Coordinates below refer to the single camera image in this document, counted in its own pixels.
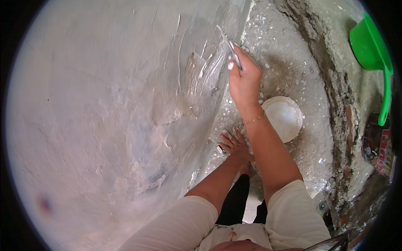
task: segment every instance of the t-shirt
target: t-shirt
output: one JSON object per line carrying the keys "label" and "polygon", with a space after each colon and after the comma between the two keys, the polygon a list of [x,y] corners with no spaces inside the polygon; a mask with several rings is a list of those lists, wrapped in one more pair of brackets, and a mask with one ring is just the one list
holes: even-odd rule
{"label": "t-shirt", "polygon": [[251,240],[273,250],[308,248],[330,238],[306,186],[295,180],[272,195],[265,224],[215,224],[214,205],[186,196],[131,236],[119,251],[208,251],[225,241]]}

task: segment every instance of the forearm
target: forearm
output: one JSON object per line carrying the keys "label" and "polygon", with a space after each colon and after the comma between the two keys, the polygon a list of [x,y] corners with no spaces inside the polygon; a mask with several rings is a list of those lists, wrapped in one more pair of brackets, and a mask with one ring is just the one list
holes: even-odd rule
{"label": "forearm", "polygon": [[212,173],[188,191],[185,196],[196,195],[208,200],[220,214],[226,195],[241,165],[242,162],[235,155],[230,155]]}
{"label": "forearm", "polygon": [[[244,121],[263,113],[260,105],[239,111]],[[303,180],[299,168],[266,116],[247,124],[245,128],[263,180],[266,201],[288,183]]]}

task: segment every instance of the shirt sleeve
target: shirt sleeve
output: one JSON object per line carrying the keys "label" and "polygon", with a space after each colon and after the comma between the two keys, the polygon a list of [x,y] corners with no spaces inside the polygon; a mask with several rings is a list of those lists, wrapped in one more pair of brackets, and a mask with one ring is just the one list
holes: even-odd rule
{"label": "shirt sleeve", "polygon": [[308,248],[331,238],[301,180],[295,180],[274,193],[267,209],[265,227],[273,249]]}
{"label": "shirt sleeve", "polygon": [[199,196],[183,197],[131,236],[119,251],[194,249],[218,219],[213,204]]}

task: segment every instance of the gold bracelet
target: gold bracelet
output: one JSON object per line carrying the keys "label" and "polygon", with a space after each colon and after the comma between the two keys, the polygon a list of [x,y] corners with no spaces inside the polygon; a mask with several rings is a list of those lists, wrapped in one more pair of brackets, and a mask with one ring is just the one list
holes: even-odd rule
{"label": "gold bracelet", "polygon": [[242,121],[243,121],[243,124],[246,125],[246,124],[254,123],[254,122],[262,119],[264,116],[266,116],[265,110],[263,110],[263,113],[260,116],[258,116],[257,118],[254,118],[254,119],[249,120],[249,121],[244,121],[244,120],[242,120]]}

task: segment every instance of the black pants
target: black pants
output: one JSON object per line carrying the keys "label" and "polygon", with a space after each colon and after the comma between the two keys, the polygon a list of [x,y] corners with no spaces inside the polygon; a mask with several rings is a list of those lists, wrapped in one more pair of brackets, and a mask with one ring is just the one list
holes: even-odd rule
{"label": "black pants", "polygon": [[[241,175],[226,196],[216,224],[230,226],[242,223],[249,188],[250,177],[247,174]],[[257,216],[253,223],[265,224],[267,214],[267,205],[264,200],[262,204],[257,207]]]}

